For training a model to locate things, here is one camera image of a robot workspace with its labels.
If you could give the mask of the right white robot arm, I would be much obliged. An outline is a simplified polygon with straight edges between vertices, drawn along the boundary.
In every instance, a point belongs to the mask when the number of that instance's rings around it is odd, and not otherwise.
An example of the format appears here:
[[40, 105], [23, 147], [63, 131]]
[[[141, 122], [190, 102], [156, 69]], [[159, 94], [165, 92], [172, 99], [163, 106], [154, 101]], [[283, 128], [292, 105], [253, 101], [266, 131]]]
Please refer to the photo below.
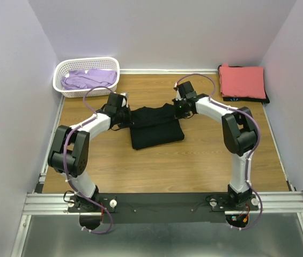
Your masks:
[[260, 143], [260, 129], [248, 108], [235, 108], [215, 101], [206, 94], [197, 94], [191, 82], [174, 86], [175, 116], [188, 118], [204, 115], [221, 123], [223, 141], [232, 154], [232, 177], [228, 184], [226, 203], [234, 210], [251, 199], [250, 172], [254, 151]]

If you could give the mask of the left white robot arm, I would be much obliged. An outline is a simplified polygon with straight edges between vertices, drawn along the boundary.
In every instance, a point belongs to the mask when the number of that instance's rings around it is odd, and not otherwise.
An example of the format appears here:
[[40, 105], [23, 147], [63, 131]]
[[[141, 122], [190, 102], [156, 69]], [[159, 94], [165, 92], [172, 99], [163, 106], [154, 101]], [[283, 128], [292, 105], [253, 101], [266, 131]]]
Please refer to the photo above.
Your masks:
[[110, 93], [107, 103], [90, 118], [56, 129], [48, 165], [66, 178], [86, 211], [100, 207], [99, 189], [86, 171], [90, 141], [114, 126], [123, 128], [131, 124], [127, 93]]

